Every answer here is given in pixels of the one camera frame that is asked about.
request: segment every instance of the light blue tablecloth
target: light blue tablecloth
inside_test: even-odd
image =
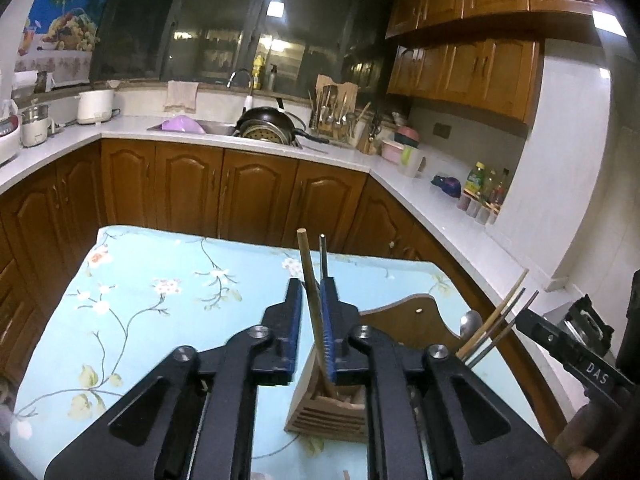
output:
[[[102,229],[33,352],[17,395],[11,447],[43,478],[53,457],[173,348],[214,348],[257,324],[267,306],[282,301],[288,278],[302,277],[299,259],[295,250],[128,226]],[[329,272],[340,299],[360,311],[427,292],[457,333],[468,310],[433,264],[330,255]],[[305,304],[296,377],[312,341]],[[474,370],[542,434],[497,351]],[[295,383],[260,388],[252,470],[274,480],[342,480],[348,470],[351,479],[364,480],[363,444],[294,440],[284,432],[294,389]]]

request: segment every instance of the poster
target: poster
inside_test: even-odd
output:
[[[89,65],[106,0],[34,0],[16,72],[46,70],[56,86],[89,81]]]

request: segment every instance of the chrome faucet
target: chrome faucet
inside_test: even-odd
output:
[[[242,107],[242,114],[244,115],[247,110],[254,107],[254,75],[245,68],[239,68],[232,73],[229,81],[226,83],[226,87],[231,88],[231,83],[239,72],[244,72],[249,76],[249,95],[244,100],[244,107]]]

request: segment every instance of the dish towel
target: dish towel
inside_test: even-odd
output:
[[[195,113],[197,93],[197,82],[169,81],[169,84],[166,88],[166,101],[164,102],[164,111],[171,112],[176,110],[184,110],[188,113]]]

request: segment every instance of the metal screw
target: metal screw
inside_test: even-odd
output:
[[[269,336],[269,328],[264,325],[254,325],[248,330],[248,332],[254,339],[264,339]]]
[[[434,359],[444,359],[448,357],[449,350],[444,345],[431,345],[429,347],[429,355]]]
[[[191,361],[195,353],[196,351],[190,346],[178,346],[174,350],[174,359],[182,362]]]
[[[356,329],[356,337],[358,339],[366,339],[371,335],[371,327],[369,325],[362,325]]]

